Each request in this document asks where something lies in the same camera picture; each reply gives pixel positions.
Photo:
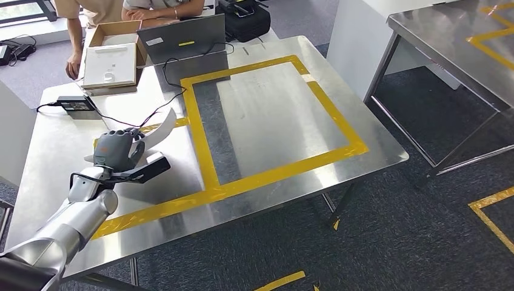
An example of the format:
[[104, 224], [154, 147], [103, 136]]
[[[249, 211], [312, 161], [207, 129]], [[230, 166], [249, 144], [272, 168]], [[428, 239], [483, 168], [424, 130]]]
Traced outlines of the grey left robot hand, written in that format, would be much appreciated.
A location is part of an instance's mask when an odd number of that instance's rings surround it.
[[134, 169], [145, 151], [143, 137], [134, 127], [103, 133], [93, 152], [93, 165], [106, 166], [114, 172]]

